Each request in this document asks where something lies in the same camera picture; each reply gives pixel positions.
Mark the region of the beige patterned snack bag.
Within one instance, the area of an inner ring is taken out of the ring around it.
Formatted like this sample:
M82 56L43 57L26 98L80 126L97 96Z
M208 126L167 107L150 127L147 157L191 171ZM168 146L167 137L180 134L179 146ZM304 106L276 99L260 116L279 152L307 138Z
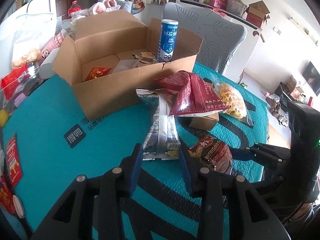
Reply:
M231 174L232 154L228 145L215 137L205 136L188 149L189 155L199 159L202 166Z

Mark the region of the silver white snack bag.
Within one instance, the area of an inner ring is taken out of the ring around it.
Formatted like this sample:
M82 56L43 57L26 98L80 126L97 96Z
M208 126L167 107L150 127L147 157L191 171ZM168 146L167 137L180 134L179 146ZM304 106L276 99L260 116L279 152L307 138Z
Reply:
M171 114L173 94L167 89L137 89L137 96L148 107L151 127L143 143L144 160L176 160L181 146L175 117Z

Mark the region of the small brown cardboard box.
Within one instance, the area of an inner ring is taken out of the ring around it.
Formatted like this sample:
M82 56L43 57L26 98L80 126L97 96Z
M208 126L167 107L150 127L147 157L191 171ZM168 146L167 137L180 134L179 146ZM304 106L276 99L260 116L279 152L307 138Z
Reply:
M202 117L193 117L188 126L195 129L211 131L218 122L219 122L219 114L214 113L214 114L202 116Z

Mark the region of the packaged yellow waffle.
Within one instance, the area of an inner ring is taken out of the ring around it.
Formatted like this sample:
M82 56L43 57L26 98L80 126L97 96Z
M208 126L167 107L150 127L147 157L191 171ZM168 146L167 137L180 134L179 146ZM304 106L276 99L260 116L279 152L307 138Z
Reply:
M214 87L215 93L222 100L222 102L228 107L223 112L228 114L238 121L246 124L249 127L253 127L254 122L245 105L245 101L240 92L232 87L230 84L222 81L219 77L211 74L211 81Z

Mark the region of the red foil snack packet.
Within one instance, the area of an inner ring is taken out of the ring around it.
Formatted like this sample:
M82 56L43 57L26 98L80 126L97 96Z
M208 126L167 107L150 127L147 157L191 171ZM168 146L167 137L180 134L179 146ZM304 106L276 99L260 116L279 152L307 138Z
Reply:
M172 115L202 117L229 109L212 87L197 74L180 70L155 81L175 93L172 99Z

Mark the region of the small red gold candy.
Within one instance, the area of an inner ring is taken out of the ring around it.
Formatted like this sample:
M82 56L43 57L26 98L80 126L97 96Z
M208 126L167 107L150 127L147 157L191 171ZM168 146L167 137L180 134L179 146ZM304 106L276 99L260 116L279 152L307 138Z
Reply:
M112 70L112 68L105 67L94 67L90 70L89 74L85 78L85 81L97 79L103 76L108 75L108 73Z

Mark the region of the blue tablet tube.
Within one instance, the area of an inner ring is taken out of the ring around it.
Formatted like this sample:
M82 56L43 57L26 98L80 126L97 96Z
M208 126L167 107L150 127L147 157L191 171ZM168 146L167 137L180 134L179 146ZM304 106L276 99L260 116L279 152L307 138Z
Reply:
M163 19L159 37L157 61L169 62L172 60L178 31L178 22Z

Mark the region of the teal bubble mailer mat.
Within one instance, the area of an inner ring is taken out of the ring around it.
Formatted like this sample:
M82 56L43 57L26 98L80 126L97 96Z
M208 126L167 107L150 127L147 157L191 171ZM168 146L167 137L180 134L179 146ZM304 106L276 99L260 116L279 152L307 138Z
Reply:
M14 111L2 131L17 138L22 178L14 191L33 231L81 174L103 175L143 143L150 128L143 104L89 121L71 88L57 75ZM177 160L144 161L137 188L121 200L127 239L194 239L201 200L191 198Z

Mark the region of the grey leaf pattern chair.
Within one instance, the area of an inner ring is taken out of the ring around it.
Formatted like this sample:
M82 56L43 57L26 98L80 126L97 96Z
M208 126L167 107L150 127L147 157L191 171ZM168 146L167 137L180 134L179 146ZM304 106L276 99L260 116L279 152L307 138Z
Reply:
M197 62L224 74L233 56L247 37L247 29L201 7L169 2L163 7L163 19L176 20L181 28L203 38Z

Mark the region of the red cardboard box on shelf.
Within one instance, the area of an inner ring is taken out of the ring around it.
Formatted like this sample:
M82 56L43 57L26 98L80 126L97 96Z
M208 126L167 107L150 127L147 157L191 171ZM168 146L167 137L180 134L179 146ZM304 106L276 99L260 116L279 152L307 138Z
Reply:
M264 1L251 3L246 9L246 20L262 29L266 20L270 18L270 11Z

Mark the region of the red bag in bin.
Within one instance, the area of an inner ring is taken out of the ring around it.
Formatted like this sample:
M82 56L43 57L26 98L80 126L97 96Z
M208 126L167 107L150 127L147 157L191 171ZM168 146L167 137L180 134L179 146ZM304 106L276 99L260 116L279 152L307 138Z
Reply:
M1 78L1 88L6 100L9 100L13 96L17 86L20 84L18 79L26 72L27 63L23 63L21 66L14 68L8 75Z

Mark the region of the plastic bag of bread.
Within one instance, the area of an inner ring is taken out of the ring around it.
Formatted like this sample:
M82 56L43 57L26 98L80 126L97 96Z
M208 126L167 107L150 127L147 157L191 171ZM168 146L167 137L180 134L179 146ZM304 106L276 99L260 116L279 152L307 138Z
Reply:
M23 64L29 64L41 59L41 50L35 40L26 39L16 41L12 49L12 68L21 68Z

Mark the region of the pink gift box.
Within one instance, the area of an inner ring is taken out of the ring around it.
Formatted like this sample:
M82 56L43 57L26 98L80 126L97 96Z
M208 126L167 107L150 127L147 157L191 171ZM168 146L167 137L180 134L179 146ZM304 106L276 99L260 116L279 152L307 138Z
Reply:
M209 0L209 5L226 10L228 0Z

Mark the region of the white refrigerator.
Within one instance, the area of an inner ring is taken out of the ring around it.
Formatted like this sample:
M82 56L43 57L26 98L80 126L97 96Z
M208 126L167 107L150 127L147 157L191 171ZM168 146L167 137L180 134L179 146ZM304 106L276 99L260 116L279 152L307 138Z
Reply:
M11 61L14 42L29 38L43 48L56 31L56 0L32 0L1 23L1 63Z

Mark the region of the red cola bottle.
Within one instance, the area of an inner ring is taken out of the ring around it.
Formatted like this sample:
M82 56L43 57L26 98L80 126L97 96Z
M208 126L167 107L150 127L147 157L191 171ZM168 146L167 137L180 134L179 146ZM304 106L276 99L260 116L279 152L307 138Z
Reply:
M71 7L68 9L68 18L71 19L73 17L73 14L77 11L80 11L81 9L82 8L80 7L80 5L78 5L77 1L74 0Z

